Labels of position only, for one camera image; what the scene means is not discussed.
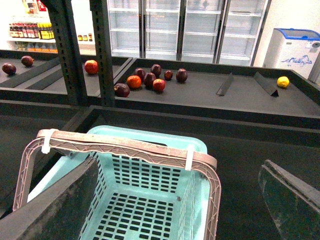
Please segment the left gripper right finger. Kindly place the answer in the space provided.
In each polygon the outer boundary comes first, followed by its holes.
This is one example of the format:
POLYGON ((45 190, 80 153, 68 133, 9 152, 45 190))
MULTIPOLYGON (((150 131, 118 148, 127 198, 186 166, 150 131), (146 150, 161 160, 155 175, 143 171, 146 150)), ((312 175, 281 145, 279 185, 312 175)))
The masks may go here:
POLYGON ((320 191, 266 160, 258 184, 269 214, 283 240, 320 238, 320 191))

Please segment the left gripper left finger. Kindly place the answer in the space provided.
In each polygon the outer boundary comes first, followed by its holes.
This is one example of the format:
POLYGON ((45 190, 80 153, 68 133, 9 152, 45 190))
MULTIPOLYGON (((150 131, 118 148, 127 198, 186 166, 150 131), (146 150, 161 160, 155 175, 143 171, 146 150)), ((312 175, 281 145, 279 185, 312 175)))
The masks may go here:
POLYGON ((2 240, 76 240, 94 198, 98 163, 90 157, 0 221, 2 240))

